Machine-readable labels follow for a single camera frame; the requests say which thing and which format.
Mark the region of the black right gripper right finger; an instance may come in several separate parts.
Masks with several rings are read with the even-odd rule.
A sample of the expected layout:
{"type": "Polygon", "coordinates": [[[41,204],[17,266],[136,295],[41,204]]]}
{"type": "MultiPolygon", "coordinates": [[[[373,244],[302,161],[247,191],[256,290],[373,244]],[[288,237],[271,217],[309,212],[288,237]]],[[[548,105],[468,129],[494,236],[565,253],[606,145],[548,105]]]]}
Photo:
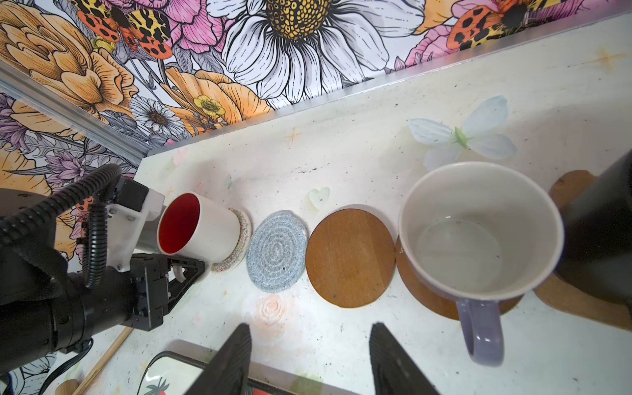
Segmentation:
{"type": "Polygon", "coordinates": [[[376,394],[439,394],[385,324],[372,326],[369,345],[376,394]]]}

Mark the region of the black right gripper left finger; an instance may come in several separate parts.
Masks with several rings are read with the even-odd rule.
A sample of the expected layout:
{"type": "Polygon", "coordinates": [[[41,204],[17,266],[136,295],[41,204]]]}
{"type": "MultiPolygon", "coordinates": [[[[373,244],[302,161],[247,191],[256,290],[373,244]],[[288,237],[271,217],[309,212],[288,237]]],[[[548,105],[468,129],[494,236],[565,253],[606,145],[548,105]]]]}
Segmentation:
{"type": "Polygon", "coordinates": [[[185,394],[246,394],[251,352],[250,327],[240,324],[185,394]]]}

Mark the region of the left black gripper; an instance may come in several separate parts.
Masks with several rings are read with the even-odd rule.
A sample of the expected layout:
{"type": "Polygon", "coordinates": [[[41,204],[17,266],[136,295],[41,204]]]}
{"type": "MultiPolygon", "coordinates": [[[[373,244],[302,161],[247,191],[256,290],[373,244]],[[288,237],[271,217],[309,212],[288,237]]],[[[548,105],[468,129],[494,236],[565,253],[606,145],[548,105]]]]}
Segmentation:
{"type": "Polygon", "coordinates": [[[197,259],[135,254],[128,272],[107,268],[94,289],[72,274],[70,291],[61,296],[2,306],[1,372],[52,352],[72,351],[117,325],[143,331],[159,327],[206,268],[197,259]],[[170,270],[174,279],[168,281],[170,270]]]}

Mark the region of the black mug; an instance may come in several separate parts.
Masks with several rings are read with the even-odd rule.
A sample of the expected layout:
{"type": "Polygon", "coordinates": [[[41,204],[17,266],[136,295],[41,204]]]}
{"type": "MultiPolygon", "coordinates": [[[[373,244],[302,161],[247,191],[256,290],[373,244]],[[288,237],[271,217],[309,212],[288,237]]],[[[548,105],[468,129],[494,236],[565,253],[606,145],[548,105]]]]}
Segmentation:
{"type": "Polygon", "coordinates": [[[631,154],[561,210],[565,246],[556,273],[598,299],[631,306],[631,154]]]}

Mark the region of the strawberry print serving tray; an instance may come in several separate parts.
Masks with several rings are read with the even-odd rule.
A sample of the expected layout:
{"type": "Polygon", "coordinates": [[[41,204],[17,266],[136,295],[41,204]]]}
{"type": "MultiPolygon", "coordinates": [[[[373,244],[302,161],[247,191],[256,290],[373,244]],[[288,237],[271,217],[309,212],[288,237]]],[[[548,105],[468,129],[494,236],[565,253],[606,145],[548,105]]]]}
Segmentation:
{"type": "MultiPolygon", "coordinates": [[[[140,379],[137,394],[184,394],[201,375],[216,352],[184,344],[184,353],[166,350],[155,355],[140,379]]],[[[294,375],[252,363],[248,394],[348,394],[348,390],[325,384],[316,376],[294,375]]]]}

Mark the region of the red mug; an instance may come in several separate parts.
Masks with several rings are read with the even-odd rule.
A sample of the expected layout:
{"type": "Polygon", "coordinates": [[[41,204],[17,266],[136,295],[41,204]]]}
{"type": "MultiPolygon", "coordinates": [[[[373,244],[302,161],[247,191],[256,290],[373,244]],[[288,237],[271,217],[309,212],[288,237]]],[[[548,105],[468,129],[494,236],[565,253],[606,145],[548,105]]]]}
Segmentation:
{"type": "Polygon", "coordinates": [[[166,208],[156,232],[161,253],[219,263],[228,258],[240,238],[236,214],[210,199],[190,192],[166,208]]]}

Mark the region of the paw print cork coaster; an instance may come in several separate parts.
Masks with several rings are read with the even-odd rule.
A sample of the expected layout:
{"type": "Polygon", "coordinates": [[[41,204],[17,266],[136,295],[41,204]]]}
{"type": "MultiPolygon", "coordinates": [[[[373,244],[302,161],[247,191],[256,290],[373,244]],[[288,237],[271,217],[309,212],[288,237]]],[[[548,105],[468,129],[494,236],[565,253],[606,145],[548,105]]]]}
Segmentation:
{"type": "MultiPolygon", "coordinates": [[[[561,210],[589,187],[596,176],[588,171],[571,171],[561,176],[549,191],[556,206],[561,210]]],[[[535,295],[549,307],[631,332],[631,313],[623,304],[602,301],[582,292],[564,281],[556,273],[534,290],[535,295]]]]}

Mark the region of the brown round wooden coaster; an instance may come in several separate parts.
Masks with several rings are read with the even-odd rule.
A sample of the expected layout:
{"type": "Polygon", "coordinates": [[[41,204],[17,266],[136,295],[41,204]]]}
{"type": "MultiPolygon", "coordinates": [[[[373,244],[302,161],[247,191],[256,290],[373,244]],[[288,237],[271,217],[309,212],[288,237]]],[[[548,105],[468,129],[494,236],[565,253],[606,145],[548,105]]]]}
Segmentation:
{"type": "Polygon", "coordinates": [[[456,303],[436,295],[416,276],[416,272],[405,254],[400,238],[397,238],[395,245],[395,262],[404,285],[417,301],[423,304],[426,309],[446,319],[459,320],[456,303]]]}

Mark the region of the wooden stick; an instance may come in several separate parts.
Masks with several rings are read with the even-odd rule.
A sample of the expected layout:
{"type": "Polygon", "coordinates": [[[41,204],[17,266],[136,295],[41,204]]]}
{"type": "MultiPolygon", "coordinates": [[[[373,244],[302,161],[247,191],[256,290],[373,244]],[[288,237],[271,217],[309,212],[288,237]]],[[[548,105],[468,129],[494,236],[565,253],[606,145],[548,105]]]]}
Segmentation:
{"type": "Polygon", "coordinates": [[[123,332],[115,339],[105,354],[98,360],[95,366],[87,374],[86,378],[79,382],[78,380],[66,380],[61,383],[55,390],[55,395],[83,395],[87,390],[95,383],[97,378],[103,372],[108,363],[112,360],[114,355],[118,352],[120,347],[125,343],[130,334],[133,332],[132,328],[126,327],[123,332]]]}

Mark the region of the white woven round coaster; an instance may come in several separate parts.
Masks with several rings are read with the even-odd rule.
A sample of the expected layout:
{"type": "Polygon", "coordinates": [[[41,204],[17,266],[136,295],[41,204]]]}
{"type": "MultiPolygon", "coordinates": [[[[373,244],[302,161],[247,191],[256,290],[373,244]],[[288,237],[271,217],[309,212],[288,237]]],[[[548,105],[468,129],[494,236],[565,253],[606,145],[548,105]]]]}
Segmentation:
{"type": "Polygon", "coordinates": [[[240,236],[229,257],[219,263],[213,263],[211,265],[211,271],[214,273],[227,272],[238,266],[245,259],[253,234],[252,223],[247,213],[233,208],[230,208],[230,211],[233,212],[239,220],[240,236]]]}

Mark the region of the blue grey fabric coaster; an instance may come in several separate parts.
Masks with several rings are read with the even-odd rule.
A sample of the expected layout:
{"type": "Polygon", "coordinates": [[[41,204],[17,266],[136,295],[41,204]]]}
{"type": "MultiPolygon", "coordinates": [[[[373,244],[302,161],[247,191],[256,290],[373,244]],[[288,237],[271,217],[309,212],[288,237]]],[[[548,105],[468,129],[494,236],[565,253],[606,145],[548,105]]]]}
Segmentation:
{"type": "Polygon", "coordinates": [[[307,228],[290,211],[274,212],[255,230],[246,255],[247,271],[261,291],[289,289],[304,273],[307,228]]]}

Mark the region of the purple white mug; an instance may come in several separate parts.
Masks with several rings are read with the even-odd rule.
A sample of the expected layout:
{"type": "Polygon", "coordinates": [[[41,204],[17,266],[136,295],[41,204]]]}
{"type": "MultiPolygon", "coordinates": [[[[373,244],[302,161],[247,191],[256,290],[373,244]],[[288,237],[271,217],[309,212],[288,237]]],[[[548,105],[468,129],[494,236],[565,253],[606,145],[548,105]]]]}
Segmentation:
{"type": "Polygon", "coordinates": [[[486,162],[442,166],[406,195],[398,235],[416,276],[454,301],[471,359],[505,358],[500,303],[543,283],[565,231],[548,193],[526,175],[486,162]]]}

